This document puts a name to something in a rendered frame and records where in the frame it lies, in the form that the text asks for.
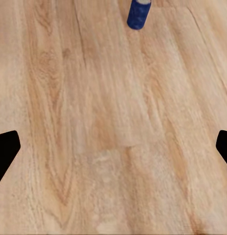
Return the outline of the can of soda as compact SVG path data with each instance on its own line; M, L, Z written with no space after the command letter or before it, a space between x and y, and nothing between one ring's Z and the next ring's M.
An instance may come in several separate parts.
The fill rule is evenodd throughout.
M134 30L140 30L144 27L149 10L151 0L132 0L127 25Z

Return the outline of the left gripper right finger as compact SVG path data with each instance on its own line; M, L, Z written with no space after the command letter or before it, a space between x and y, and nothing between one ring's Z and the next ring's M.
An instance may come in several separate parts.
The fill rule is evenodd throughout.
M216 148L227 163L227 131L221 130L219 132Z

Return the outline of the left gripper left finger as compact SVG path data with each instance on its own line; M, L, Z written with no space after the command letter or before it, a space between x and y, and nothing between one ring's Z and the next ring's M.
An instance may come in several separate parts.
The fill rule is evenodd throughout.
M0 181L21 148L16 130L0 134Z

